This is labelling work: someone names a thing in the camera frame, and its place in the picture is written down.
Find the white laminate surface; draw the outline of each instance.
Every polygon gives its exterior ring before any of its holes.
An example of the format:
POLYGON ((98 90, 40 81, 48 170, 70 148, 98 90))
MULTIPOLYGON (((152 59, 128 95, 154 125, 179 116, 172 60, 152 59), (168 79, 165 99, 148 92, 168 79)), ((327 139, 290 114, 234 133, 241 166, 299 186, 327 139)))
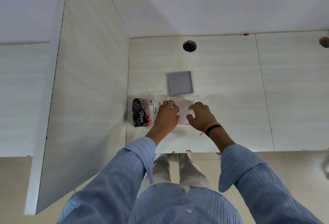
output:
MULTIPOLYGON (((207 104, 233 140, 253 151, 273 151, 255 35, 175 36, 130 39, 127 135, 130 143, 147 133, 135 128, 135 97, 168 97, 167 73, 192 71, 194 93, 207 104), (183 50, 193 40, 194 52, 183 50)), ((157 153, 218 152, 206 136, 189 125, 177 126, 157 147, 157 153)))
POLYGON ((327 31, 257 34, 276 151, 329 148, 327 31))
POLYGON ((128 56, 111 0, 65 0, 37 213, 125 146, 128 56))
POLYGON ((49 45, 0 45, 0 157, 33 155, 49 45))

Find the right hand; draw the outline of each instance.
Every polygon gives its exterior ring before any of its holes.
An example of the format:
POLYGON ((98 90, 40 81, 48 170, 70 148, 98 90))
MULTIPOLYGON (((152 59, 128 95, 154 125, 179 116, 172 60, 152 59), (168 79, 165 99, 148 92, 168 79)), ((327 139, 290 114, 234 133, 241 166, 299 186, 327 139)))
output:
POLYGON ((188 109, 193 110, 195 114, 195 118, 191 114, 186 116, 188 122, 193 128, 201 132, 203 132, 209 124, 217 123, 217 120, 210 112, 209 107, 201 102, 196 102, 189 106, 188 109))

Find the floor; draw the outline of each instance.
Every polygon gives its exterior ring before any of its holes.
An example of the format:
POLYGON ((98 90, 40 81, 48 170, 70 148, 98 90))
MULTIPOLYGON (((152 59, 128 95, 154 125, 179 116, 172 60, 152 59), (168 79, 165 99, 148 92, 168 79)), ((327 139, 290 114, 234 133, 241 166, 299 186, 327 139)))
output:
MULTIPOLYGON (((329 151, 259 152, 284 182, 290 193, 322 222, 329 223, 329 151)), ((218 185, 220 160, 215 153, 193 153, 192 158, 215 186, 218 185)), ((0 222, 3 224, 55 223, 74 191, 36 216, 24 216, 32 157, 0 158, 0 222)), ((178 165, 170 162, 171 180, 179 181, 178 165)), ((81 190, 88 183, 77 187, 81 190)), ((224 195, 232 202, 246 224, 255 223, 242 197, 232 186, 224 195)))

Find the white pants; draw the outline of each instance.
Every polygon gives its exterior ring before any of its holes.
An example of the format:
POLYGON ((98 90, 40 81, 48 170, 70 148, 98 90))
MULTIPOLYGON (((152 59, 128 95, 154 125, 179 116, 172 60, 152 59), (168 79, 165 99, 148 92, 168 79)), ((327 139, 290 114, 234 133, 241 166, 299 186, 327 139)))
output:
MULTIPOLYGON (((215 188, 208 181, 206 176, 201 173, 199 166, 193 163, 190 154, 180 153, 177 154, 177 162, 179 164, 179 186, 183 189, 184 193, 187 193, 190 186, 205 187, 211 190, 215 188)), ((167 154, 159 156, 153 165, 153 184, 170 182, 171 178, 169 174, 169 159, 167 154)), ((137 194, 140 196, 148 187, 150 187, 150 178, 148 174, 145 175, 141 188, 137 194)))

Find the shirt cuff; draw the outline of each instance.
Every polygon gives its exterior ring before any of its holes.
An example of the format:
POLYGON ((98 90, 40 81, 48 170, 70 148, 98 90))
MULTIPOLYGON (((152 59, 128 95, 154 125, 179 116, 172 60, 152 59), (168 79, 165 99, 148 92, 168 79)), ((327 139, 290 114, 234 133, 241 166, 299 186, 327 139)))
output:
POLYGON ((141 160, 150 178, 150 183, 153 183, 153 163, 155 158, 155 143, 152 139, 142 137, 129 143, 124 149, 134 152, 141 160))
POLYGON ((257 164, 266 162, 254 152, 239 144, 228 146, 220 160, 221 173, 218 190, 221 193, 228 190, 247 170, 257 164))

